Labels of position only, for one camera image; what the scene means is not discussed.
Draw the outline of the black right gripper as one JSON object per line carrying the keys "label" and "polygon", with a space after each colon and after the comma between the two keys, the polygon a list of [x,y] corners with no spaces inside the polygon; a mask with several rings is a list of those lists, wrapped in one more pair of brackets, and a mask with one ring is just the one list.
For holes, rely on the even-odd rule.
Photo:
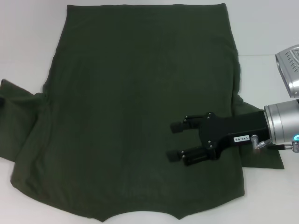
{"label": "black right gripper", "polygon": [[227,148],[251,144],[253,135],[259,140],[268,140],[268,125],[263,111],[226,118],[212,112],[187,115],[182,122],[171,123],[170,129],[172,133],[199,129],[201,147],[166,152],[169,162],[182,161],[185,166],[217,160]]}

